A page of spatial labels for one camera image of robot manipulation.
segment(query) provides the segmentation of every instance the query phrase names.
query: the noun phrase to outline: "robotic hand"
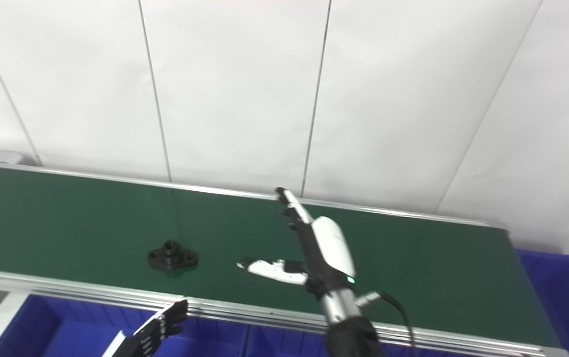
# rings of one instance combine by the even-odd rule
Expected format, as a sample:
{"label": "robotic hand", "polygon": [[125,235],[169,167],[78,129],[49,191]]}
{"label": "robotic hand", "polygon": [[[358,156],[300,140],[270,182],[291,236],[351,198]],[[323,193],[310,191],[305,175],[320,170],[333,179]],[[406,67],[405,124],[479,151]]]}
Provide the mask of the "robotic hand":
{"label": "robotic hand", "polygon": [[298,233],[306,269],[302,262],[248,257],[237,265],[253,274],[306,287],[320,303],[328,324],[325,345],[331,357],[385,356],[375,328],[360,307],[377,298],[388,300],[386,294],[355,298],[355,268],[338,224],[328,217],[313,219],[289,190],[278,187],[276,192],[287,205],[284,215],[291,218],[289,226]]}
{"label": "robotic hand", "polygon": [[151,357],[167,336],[179,334],[180,326],[173,326],[187,318],[187,300],[173,303],[154,314],[131,337],[125,337],[117,349],[106,351],[112,357]]}

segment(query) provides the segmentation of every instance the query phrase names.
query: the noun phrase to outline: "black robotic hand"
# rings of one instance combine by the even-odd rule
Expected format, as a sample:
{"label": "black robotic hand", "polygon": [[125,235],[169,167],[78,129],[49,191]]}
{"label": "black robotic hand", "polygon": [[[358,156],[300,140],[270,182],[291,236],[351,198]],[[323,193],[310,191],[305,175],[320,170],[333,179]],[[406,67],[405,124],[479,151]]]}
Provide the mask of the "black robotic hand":
{"label": "black robotic hand", "polygon": [[175,302],[157,312],[131,337],[126,337],[113,357],[151,357],[167,336],[179,334],[181,326],[174,326],[187,318],[187,300]]}

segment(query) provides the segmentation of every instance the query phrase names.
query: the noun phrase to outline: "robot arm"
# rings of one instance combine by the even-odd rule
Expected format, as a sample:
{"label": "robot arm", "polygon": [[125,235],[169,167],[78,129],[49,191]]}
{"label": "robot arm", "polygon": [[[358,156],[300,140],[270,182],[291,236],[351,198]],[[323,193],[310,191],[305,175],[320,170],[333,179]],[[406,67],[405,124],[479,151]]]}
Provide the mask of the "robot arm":
{"label": "robot arm", "polygon": [[245,258],[238,266],[280,282],[304,285],[318,300],[329,328],[325,336],[331,357],[381,357],[386,353],[378,344],[377,333],[370,321],[362,316],[354,293],[355,268],[341,228],[328,217],[313,217],[289,190],[276,189],[278,199],[287,208],[289,226],[297,232],[306,258],[297,271],[287,262],[267,262]]}

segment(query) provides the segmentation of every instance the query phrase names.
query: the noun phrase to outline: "black metal part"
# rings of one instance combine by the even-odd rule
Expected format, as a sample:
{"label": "black metal part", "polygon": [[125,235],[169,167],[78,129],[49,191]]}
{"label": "black metal part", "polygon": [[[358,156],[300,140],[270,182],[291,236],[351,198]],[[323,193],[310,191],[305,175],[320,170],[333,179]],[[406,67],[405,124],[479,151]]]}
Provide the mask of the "black metal part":
{"label": "black metal part", "polygon": [[178,242],[169,240],[161,248],[148,253],[148,262],[157,269],[169,271],[196,266],[199,257],[193,251],[182,248]]}

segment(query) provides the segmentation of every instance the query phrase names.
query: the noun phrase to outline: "white robotic hand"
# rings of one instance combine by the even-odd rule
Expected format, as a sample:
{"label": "white robotic hand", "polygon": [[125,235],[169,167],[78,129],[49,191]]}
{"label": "white robotic hand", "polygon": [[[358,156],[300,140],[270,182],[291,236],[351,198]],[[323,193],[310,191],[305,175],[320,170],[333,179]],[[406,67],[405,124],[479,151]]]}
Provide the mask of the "white robotic hand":
{"label": "white robotic hand", "polygon": [[302,267],[302,262],[291,260],[259,260],[245,257],[236,265],[250,273],[287,284],[304,285],[309,278],[309,274]]}

